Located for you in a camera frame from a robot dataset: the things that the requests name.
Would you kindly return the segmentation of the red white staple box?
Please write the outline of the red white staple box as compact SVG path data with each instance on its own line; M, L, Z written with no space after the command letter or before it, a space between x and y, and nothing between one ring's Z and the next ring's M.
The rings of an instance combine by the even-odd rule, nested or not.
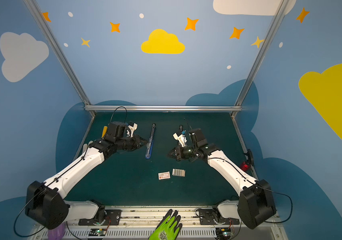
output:
M159 180L170 179L170 172L158 173Z

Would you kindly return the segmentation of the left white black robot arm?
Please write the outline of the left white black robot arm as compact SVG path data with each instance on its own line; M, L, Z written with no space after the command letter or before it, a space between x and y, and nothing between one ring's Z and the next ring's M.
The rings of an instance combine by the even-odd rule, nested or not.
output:
M131 152L147 143L139 135L120 138L115 142L95 140L78 159L62 171L42 183L35 181L28 186L26 216L49 230L73 220L95 219L102 222L104 217L101 204L93 201L66 201L65 198L79 181L118 150Z

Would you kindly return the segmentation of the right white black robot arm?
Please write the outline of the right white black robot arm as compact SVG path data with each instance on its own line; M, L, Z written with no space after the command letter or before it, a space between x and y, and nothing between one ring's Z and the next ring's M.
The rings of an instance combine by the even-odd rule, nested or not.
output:
M255 229L276 214L275 201L269 183L265 180L258 181L248 175L215 144L200 148L177 146L168 153L168 156L178 161L191 158L202 159L220 173L238 194L237 212L249 229Z

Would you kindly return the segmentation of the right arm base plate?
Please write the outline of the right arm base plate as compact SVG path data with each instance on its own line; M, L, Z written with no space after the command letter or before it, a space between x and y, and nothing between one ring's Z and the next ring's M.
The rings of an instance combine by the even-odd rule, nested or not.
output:
M239 219L224 218L217 209L197 209L196 215L201 225L240 225Z

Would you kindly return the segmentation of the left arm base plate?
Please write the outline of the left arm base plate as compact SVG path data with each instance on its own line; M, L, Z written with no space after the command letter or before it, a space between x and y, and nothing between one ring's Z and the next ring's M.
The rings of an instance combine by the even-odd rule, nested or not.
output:
M79 226L117 226L119 225L121 210L102 210L92 219L80 219Z

